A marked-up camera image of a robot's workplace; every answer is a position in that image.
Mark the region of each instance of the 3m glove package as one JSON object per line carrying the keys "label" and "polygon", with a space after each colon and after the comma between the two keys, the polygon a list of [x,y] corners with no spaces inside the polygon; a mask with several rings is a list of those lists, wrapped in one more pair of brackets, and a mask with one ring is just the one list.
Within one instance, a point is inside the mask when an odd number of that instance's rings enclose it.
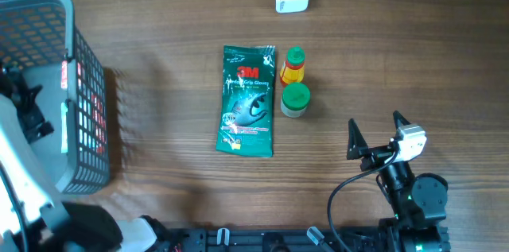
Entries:
{"label": "3m glove package", "polygon": [[224,46],[217,150],[272,157],[275,51],[274,46]]}

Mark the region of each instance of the jar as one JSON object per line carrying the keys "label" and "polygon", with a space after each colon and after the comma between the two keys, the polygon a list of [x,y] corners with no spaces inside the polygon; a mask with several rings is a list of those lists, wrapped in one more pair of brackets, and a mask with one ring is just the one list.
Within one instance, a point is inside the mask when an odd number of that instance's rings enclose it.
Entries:
{"label": "jar", "polygon": [[305,52],[300,47],[291,48],[286,54],[286,60],[279,73],[281,84],[285,87],[288,84],[301,82],[304,79]]}
{"label": "jar", "polygon": [[288,117],[301,117],[311,100],[311,91],[303,83],[292,83],[285,87],[281,97],[281,111]]}

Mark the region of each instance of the wooden surface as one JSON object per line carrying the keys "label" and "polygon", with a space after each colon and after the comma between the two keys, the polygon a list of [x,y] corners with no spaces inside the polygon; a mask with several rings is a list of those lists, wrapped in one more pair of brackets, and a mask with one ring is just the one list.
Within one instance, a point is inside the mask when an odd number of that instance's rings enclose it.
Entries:
{"label": "wooden surface", "polygon": [[[449,182],[455,251],[509,246],[509,0],[74,0],[76,23],[108,71],[111,184],[83,201],[115,218],[171,227],[327,226],[347,161],[347,121],[369,144],[400,110],[428,133],[416,174]],[[274,157],[215,150],[225,44],[307,53],[305,117],[284,117],[276,85]],[[376,225],[391,209],[374,177],[334,203],[338,225]]]}

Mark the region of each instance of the green cap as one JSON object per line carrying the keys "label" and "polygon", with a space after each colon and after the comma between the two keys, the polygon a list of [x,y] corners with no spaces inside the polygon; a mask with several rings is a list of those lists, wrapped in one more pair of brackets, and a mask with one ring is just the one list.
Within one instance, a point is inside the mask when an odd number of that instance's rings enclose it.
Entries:
{"label": "green cap", "polygon": [[305,59],[305,52],[298,46],[290,48],[288,54],[286,55],[286,59],[293,66],[301,65]]}
{"label": "green cap", "polygon": [[291,83],[283,90],[283,104],[290,110],[302,110],[311,100],[311,91],[302,83]]}

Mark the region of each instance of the gray plastic basket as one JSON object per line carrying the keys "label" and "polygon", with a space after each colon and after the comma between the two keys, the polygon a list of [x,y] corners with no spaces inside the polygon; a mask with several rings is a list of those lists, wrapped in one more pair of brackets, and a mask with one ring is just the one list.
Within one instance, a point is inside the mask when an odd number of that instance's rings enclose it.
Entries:
{"label": "gray plastic basket", "polygon": [[55,131],[31,144],[56,188],[92,194],[110,178],[103,67],[72,0],[0,0],[0,61],[18,67]]}

